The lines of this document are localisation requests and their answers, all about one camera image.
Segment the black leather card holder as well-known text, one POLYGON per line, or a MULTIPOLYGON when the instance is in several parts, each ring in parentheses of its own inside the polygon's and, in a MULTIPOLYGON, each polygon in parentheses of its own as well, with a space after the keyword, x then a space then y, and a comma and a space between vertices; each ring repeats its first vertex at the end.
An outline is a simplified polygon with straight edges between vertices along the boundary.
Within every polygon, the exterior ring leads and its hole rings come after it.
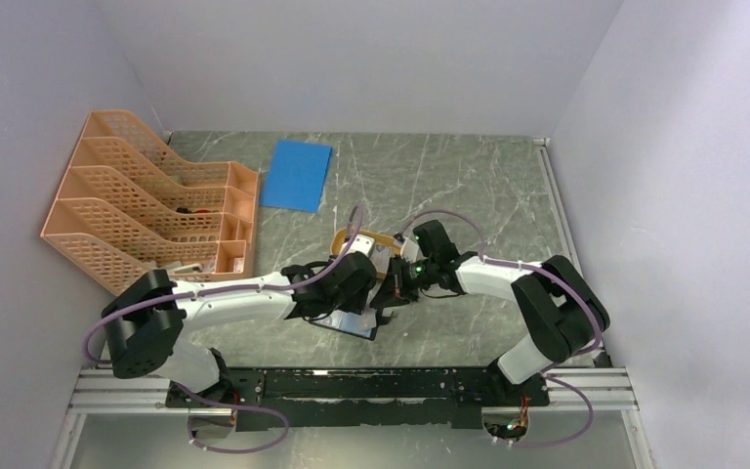
POLYGON ((393 315, 383 310, 376 310, 370 306, 375 292, 370 292, 366 298, 364 309, 360 314, 335 310, 331 314, 310 320, 312 325, 338 331, 366 340, 376 338, 380 326, 389 324, 393 315))

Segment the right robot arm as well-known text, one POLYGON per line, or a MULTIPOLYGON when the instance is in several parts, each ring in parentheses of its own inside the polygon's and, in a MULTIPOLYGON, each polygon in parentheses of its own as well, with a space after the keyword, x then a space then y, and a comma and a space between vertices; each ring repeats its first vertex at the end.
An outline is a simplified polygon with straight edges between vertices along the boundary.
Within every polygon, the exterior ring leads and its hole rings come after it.
POLYGON ((610 326, 606 308, 571 261, 555 255, 542 263, 503 261, 460 252, 438 220, 401 241, 370 305, 377 311, 419 300, 438 286, 453 296, 484 295, 517 303, 526 335, 494 361, 490 397, 512 404, 532 375, 596 347, 610 326))

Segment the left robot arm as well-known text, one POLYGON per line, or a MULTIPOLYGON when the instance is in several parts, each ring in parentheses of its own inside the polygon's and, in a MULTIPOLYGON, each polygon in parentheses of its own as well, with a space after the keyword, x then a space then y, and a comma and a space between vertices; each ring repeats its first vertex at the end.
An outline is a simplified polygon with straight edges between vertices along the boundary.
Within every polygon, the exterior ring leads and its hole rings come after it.
POLYGON ((163 270, 132 284, 102 312, 113 375, 169 379, 205 405, 231 391, 222 355, 196 346, 188 335, 242 320, 321 319, 338 310, 359 313, 377 272, 360 252, 328 266, 290 266, 261 277, 220 282, 173 281, 163 270))

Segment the yellow oval tray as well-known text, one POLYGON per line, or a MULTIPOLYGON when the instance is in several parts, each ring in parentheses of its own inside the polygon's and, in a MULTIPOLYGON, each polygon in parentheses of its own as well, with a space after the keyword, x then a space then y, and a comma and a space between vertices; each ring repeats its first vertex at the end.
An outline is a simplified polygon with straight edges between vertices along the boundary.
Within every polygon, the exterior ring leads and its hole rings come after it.
MULTIPOLYGON (((340 254, 352 236, 353 231, 353 229, 341 229, 335 233, 330 245, 330 253, 332 255, 337 256, 340 254)), ((399 253, 401 250, 402 242, 392 235, 379 234, 368 230, 360 230, 358 235, 368 237, 372 240, 370 247, 354 249, 354 251, 363 252, 367 256, 372 256, 378 250, 379 246, 386 248, 392 254, 399 253)))

